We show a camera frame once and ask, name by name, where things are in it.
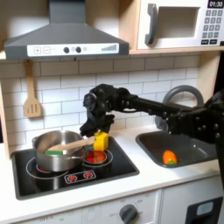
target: microwave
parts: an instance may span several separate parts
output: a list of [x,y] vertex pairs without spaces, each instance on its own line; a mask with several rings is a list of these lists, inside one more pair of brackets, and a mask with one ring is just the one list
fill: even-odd
[[141,0],[137,49],[224,46],[224,0]]

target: yellow toy food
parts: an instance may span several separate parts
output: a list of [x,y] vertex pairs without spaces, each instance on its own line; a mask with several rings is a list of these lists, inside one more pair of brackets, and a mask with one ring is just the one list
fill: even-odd
[[95,142],[94,150],[95,151],[105,151],[109,147],[109,134],[105,132],[94,133]]

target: black sink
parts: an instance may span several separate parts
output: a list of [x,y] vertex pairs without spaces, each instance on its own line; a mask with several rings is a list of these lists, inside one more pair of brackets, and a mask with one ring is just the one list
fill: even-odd
[[[203,143],[184,135],[171,136],[165,131],[139,135],[136,142],[156,164],[166,168],[193,165],[217,158],[214,144]],[[171,150],[177,155],[178,164],[163,163],[166,150]]]

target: black stovetop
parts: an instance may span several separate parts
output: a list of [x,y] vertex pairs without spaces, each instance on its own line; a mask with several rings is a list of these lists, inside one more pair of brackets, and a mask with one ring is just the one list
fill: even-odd
[[70,171],[48,172],[37,166],[34,149],[16,151],[12,155],[12,166],[17,199],[27,200],[139,173],[112,137],[106,155],[104,164],[82,163]]

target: stainless steel pot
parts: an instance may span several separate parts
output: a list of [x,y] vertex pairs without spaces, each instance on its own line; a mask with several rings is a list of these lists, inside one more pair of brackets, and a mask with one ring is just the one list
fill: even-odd
[[84,148],[79,147],[66,151],[63,156],[46,155],[41,151],[47,151],[57,144],[69,144],[82,140],[83,137],[75,132],[62,130],[45,133],[32,139],[33,149],[36,151],[36,161],[38,166],[49,172],[64,172],[79,165],[84,157]]

